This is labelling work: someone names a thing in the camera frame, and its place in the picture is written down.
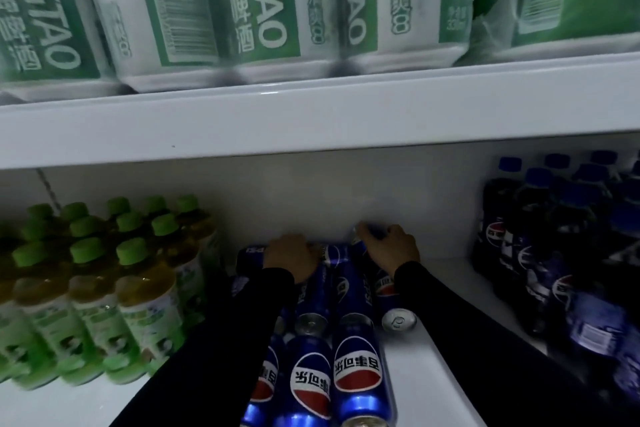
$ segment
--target black sleeve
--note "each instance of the black sleeve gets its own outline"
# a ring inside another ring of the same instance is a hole
[[[255,387],[276,318],[294,293],[284,269],[264,269],[219,304],[145,384],[111,427],[237,427]]]
[[[395,282],[489,427],[633,424],[571,373],[460,298],[419,263],[402,265]]]

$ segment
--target person's left hand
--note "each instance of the person's left hand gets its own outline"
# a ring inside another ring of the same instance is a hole
[[[296,284],[299,284],[311,277],[316,270],[319,253],[319,248],[308,245],[304,236],[283,235],[269,242],[264,251],[263,268],[288,270]]]

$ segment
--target green bottle cap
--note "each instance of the green bottle cap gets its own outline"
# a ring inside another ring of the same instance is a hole
[[[158,216],[151,222],[151,226],[154,227],[154,235],[157,237],[170,235],[180,228],[178,222],[175,220],[175,216],[172,213]]]
[[[118,223],[118,231],[120,233],[132,232],[142,226],[144,218],[142,218],[142,213],[139,211],[129,211],[118,216],[116,223]]]
[[[44,240],[49,235],[49,226],[44,220],[28,220],[20,230],[20,234],[26,241]]]
[[[157,213],[166,209],[166,201],[162,196],[149,196],[147,198],[147,213]]]
[[[13,250],[11,255],[15,264],[20,268],[31,267],[47,258],[47,249],[43,242],[35,241],[27,245],[19,246]]]
[[[71,222],[69,225],[71,236],[74,238],[84,238],[94,233],[102,231],[102,220],[95,216],[84,216]]]
[[[99,259],[106,253],[100,238],[85,238],[71,245],[69,248],[75,264],[85,264],[92,260]]]
[[[143,261],[149,255],[144,238],[133,238],[122,242],[116,248],[120,265],[129,266]]]
[[[178,210],[180,213],[188,213],[198,209],[198,198],[195,194],[185,194],[178,198]]]
[[[77,220],[78,218],[82,218],[83,216],[87,216],[88,214],[89,210],[87,209],[86,204],[80,201],[77,203],[69,203],[67,206],[63,206],[62,211],[60,211],[62,219],[69,223]]]
[[[29,218],[33,218],[35,220],[46,220],[53,216],[53,208],[49,203],[34,204],[27,208],[27,213],[29,214]]]
[[[109,210],[109,215],[119,216],[123,213],[131,211],[131,205],[129,204],[129,200],[126,197],[118,196],[112,197],[109,201],[107,201],[107,209]]]

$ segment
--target pepsi logo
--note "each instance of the pepsi logo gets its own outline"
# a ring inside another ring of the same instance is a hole
[[[344,299],[344,296],[349,292],[349,280],[347,277],[338,277],[338,285],[336,286],[336,293],[338,294],[338,302]]]
[[[397,295],[396,285],[394,284],[393,279],[388,275],[385,275],[380,280],[376,281],[375,287],[377,296],[385,297]]]
[[[329,361],[320,353],[307,353],[293,367],[289,381],[293,397],[300,405],[318,417],[331,419],[331,397],[329,388],[331,379],[322,371],[308,368],[318,361],[325,362],[331,368]]]
[[[340,343],[333,362],[333,383],[347,393],[372,390],[382,383],[380,358],[369,341],[349,336]]]
[[[504,223],[500,221],[486,227],[486,240],[493,246],[499,247],[504,238]]]

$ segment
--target hand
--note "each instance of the hand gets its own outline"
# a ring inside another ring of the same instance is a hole
[[[382,240],[374,237],[365,223],[358,225],[358,237],[367,247],[371,260],[387,272],[391,278],[406,262],[420,262],[420,252],[413,235],[407,235],[400,225],[391,225],[388,235]]]
[[[285,269],[296,284],[311,277],[320,260],[320,249],[311,248],[302,235],[283,235],[271,240],[264,251],[265,269]]]

